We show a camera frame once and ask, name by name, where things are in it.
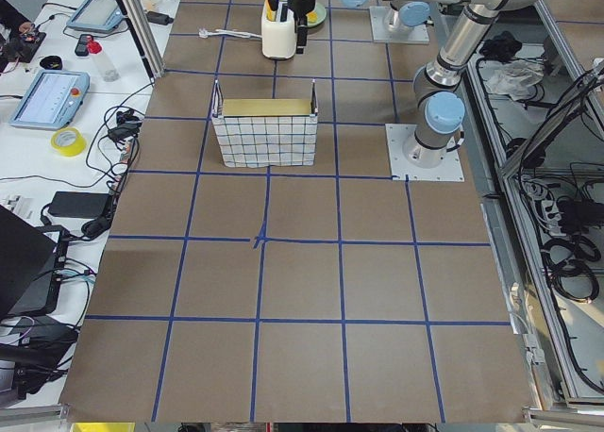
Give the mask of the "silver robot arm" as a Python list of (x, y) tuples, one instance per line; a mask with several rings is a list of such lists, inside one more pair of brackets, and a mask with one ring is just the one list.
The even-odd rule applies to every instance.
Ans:
[[(368, 0), (340, 0), (349, 8)], [(403, 144), (403, 153), (422, 168), (438, 166), (447, 145), (461, 126), (465, 115), (463, 101), (455, 94), (461, 73), (487, 31), (503, 10), (516, 10), (537, 0), (417, 0), (462, 4), (463, 10), (437, 57), (421, 68), (413, 80), (420, 123)]]
[[(367, 0), (340, 0), (349, 7), (357, 8)], [(382, 0), (386, 7), (371, 7), (373, 38), (388, 42), (396, 38), (404, 41), (409, 33), (417, 33), (429, 15), (426, 2), (400, 3)], [(289, 59), (301, 54), (307, 45), (308, 30), (312, 26), (311, 14), (318, 9), (316, 0), (264, 0), (260, 17), (262, 53), (271, 59)]]

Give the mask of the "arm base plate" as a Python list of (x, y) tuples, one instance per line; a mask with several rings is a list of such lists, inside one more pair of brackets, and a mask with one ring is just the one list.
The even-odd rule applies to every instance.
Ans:
[(430, 150), (415, 141), (415, 128), (410, 124), (385, 125), (393, 180), (463, 182), (455, 138), (451, 137), (443, 149)]
[(369, 12), (374, 42), (429, 44), (427, 3), (409, 2), (398, 9), (372, 6)]

